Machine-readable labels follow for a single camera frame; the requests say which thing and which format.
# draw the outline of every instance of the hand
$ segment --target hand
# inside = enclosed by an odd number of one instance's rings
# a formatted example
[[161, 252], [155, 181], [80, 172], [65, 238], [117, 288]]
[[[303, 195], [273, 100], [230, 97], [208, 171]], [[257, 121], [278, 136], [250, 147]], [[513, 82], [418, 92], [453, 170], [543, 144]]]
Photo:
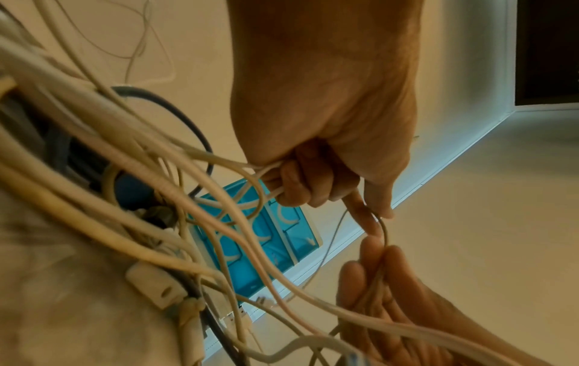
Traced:
[[410, 160], [423, 0], [229, 0], [231, 115], [250, 163], [285, 206], [339, 200], [364, 178], [391, 218]]
[[[380, 263], [385, 265], [384, 281], [388, 286], [368, 303], [358, 304]], [[337, 303], [383, 320], [416, 324], [460, 336], [505, 355], [521, 366], [549, 366], [476, 324], [424, 285], [409, 267], [400, 248], [384, 247], [380, 240], [371, 236], [362, 241], [359, 261], [348, 262], [342, 267]], [[340, 334], [346, 342], [392, 366], [480, 366], [422, 341], [368, 331], [350, 323], [341, 323]]]

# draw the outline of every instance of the electrical junction box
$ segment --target electrical junction box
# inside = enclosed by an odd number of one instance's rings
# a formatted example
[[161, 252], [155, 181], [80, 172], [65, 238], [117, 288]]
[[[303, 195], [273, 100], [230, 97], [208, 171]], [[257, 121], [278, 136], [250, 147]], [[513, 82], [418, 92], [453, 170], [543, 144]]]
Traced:
[[[225, 187], [226, 192], [234, 197], [243, 187], [246, 180], [240, 180]], [[210, 195], [203, 198], [214, 200]], [[240, 199], [239, 203], [246, 203], [258, 199], [255, 188], [251, 187]], [[213, 216], [217, 216], [221, 210], [200, 204], [200, 206]], [[254, 208], [243, 210], [249, 215]], [[231, 218], [226, 215], [223, 222], [230, 222]], [[321, 247], [321, 239], [316, 229], [308, 219], [307, 214], [299, 207], [282, 207], [275, 199], [265, 203], [259, 215], [252, 220], [253, 231], [259, 239], [261, 247], [272, 263], [285, 272], [297, 265], [308, 254]], [[191, 229], [196, 243], [199, 244], [204, 259], [208, 264], [221, 269], [215, 250], [207, 235], [198, 226]], [[244, 251], [231, 239], [218, 235], [226, 256], [227, 267], [232, 277], [233, 287], [236, 293], [251, 297], [264, 287], [257, 271], [251, 265]]]

